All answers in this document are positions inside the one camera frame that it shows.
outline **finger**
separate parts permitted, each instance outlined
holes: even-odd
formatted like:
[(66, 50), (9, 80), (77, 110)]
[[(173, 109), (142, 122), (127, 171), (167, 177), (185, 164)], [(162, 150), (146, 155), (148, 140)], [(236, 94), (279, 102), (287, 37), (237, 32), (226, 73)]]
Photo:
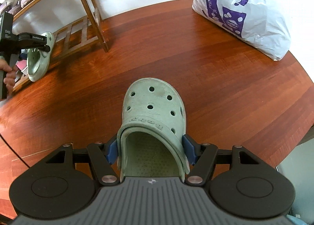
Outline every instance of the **finger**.
[(7, 75), (5, 76), (6, 78), (16, 78), (16, 72), (14, 70), (12, 70), (11, 72), (7, 73)]
[(7, 95), (11, 95), (13, 92), (13, 86), (6, 84), (7, 87)]
[(15, 66), (12, 67), (12, 69), (13, 69), (13, 71), (17, 72), (18, 71), (18, 66), (15, 65)]
[(7, 85), (8, 84), (11, 86), (15, 85), (15, 79), (13, 79), (13, 78), (4, 78), (3, 82), (4, 82), (4, 84), (7, 84)]
[(7, 62), (4, 59), (0, 59), (0, 70), (11, 72), (12, 68), (7, 64)]

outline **wooden floor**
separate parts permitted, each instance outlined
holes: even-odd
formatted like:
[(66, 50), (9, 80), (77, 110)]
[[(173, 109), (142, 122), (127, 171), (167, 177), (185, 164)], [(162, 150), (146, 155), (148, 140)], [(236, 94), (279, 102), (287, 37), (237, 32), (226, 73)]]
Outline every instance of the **wooden floor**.
[[(62, 143), (105, 142), (121, 125), (129, 85), (155, 77), (181, 95), (197, 142), (242, 144), (279, 164), (313, 125), (313, 82), (290, 52), (272, 61), (191, 4), (171, 1), (105, 20), (109, 53), (75, 54), (18, 92), (0, 108), (0, 132), (30, 165)], [(0, 161), (0, 213), (12, 218), (8, 189), (26, 167), (1, 141)]]

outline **white plastic bag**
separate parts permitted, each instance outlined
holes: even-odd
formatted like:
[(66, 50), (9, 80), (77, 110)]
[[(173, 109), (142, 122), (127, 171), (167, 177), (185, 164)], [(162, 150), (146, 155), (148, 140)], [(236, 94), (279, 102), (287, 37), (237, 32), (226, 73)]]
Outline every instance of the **white plastic bag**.
[(192, 8), (275, 61), (290, 48), (291, 17), (275, 0), (193, 0)]

